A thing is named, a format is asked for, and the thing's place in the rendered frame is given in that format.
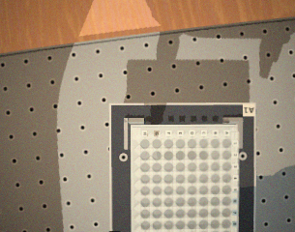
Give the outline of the white well plate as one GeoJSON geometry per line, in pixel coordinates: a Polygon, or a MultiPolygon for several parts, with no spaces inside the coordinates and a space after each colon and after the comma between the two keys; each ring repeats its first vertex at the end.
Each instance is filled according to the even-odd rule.
{"type": "Polygon", "coordinates": [[[131,125],[131,204],[132,232],[239,232],[238,125],[131,125]]]}

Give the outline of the grey perforated base plate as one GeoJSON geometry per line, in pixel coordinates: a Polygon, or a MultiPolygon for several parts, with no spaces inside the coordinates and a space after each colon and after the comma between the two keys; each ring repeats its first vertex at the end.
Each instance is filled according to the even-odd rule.
{"type": "Polygon", "coordinates": [[[295,232],[295,16],[0,53],[0,232],[109,232],[109,104],[255,102],[255,232],[295,232]]]}

